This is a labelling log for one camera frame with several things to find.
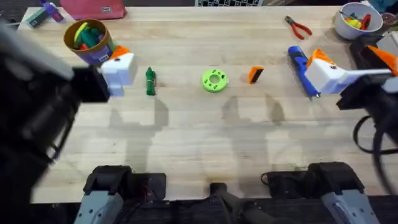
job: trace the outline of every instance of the wooden tabletop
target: wooden tabletop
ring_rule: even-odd
[[[337,65],[354,68],[348,42],[333,30],[331,7],[129,7],[124,19],[103,21],[112,38],[134,52],[139,65],[125,97],[80,107],[59,161],[34,194],[34,202],[78,202],[96,166],[131,166],[136,172],[167,175],[167,199],[204,198],[211,182],[226,182],[240,197],[265,197],[260,175],[304,169],[311,162],[343,161],[354,168],[369,194],[382,194],[371,156],[355,146],[351,133],[366,113],[340,111],[338,95],[310,101],[297,81],[287,48],[307,55],[319,47]],[[38,8],[28,8],[25,18]],[[48,20],[38,29],[21,24],[18,33],[71,65],[84,62],[63,43],[73,19]],[[311,28],[299,40],[284,17]],[[250,68],[264,66],[255,85]],[[145,71],[157,73],[157,96],[146,95]],[[205,70],[221,69],[229,85],[221,93],[201,87]],[[371,123],[360,133],[370,146]],[[398,162],[385,158],[390,178]]]

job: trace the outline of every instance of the bowl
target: bowl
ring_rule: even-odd
[[[375,32],[381,28],[383,25],[383,19],[379,12],[377,12],[373,7],[367,6],[358,2],[347,3],[340,9],[342,13],[337,12],[335,17],[335,29],[338,35],[340,35],[344,39],[354,40],[355,38]],[[360,30],[355,27],[350,26],[345,18],[347,15],[351,15],[355,13],[355,16],[362,19],[366,14],[371,15],[371,21],[369,23],[369,27],[367,30]]]

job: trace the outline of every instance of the green figurine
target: green figurine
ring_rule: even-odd
[[[155,96],[156,73],[149,67],[145,75],[147,77],[147,95]]]

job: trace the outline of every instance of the green spool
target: green spool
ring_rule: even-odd
[[[221,70],[207,70],[201,77],[201,84],[206,91],[218,93],[228,85],[228,77]]]

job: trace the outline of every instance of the cup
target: cup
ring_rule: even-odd
[[[75,49],[75,34],[79,27],[85,22],[87,22],[90,27],[98,29],[104,37],[94,47],[87,50],[78,50]],[[97,67],[109,59],[116,48],[111,34],[105,25],[96,19],[83,19],[75,22],[65,32],[63,41],[73,53],[77,54],[77,56],[83,59],[87,64]]]

